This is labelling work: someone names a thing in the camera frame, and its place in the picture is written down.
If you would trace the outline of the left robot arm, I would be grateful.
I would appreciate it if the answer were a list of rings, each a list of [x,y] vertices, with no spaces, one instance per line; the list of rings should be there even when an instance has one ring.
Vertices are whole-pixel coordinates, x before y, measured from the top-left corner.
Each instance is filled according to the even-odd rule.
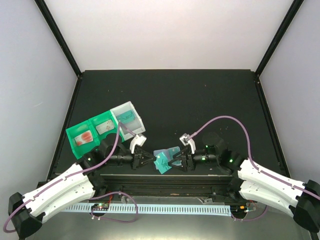
[[[8,219],[13,232],[25,239],[36,233],[42,225],[57,213],[84,200],[101,200],[111,197],[106,180],[99,170],[107,161],[120,165],[129,163],[132,169],[143,167],[156,158],[142,149],[146,138],[142,134],[133,137],[127,149],[119,135],[109,134],[100,144],[85,153],[65,172],[37,189],[10,196]]]

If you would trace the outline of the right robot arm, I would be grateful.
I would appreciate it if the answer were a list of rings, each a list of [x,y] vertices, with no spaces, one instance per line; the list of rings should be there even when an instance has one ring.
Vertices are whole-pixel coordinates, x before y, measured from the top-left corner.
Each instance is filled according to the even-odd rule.
[[[184,148],[173,156],[173,160],[181,163],[180,170],[186,172],[194,170],[199,162],[216,161],[224,174],[232,176],[224,192],[230,200],[260,202],[289,215],[309,232],[319,233],[319,183],[294,180],[252,162],[228,149],[216,133],[210,132],[202,138],[204,149],[196,149],[195,141],[186,133],[179,140]]]

